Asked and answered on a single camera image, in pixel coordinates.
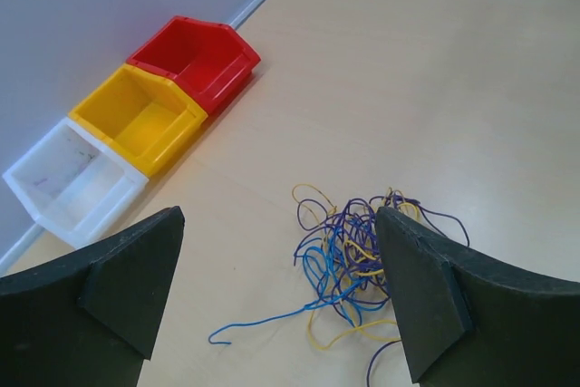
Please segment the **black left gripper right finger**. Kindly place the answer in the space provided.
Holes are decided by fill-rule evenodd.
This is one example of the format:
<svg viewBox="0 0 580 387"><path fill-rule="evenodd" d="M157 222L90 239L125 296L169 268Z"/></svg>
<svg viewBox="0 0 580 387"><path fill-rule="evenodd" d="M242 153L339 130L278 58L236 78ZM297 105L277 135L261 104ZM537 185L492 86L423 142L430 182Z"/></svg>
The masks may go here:
<svg viewBox="0 0 580 387"><path fill-rule="evenodd" d="M414 383L579 383L578 283L499 261L392 208L380 208L375 229Z"/></svg>

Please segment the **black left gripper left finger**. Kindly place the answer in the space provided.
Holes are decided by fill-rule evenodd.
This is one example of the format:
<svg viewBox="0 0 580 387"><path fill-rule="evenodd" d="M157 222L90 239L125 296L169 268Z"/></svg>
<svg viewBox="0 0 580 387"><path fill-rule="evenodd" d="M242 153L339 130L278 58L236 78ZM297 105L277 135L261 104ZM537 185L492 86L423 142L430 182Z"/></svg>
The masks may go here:
<svg viewBox="0 0 580 387"><path fill-rule="evenodd" d="M2 277L2 385L136 385L153 353L184 227L180 208L164 208Z"/></svg>

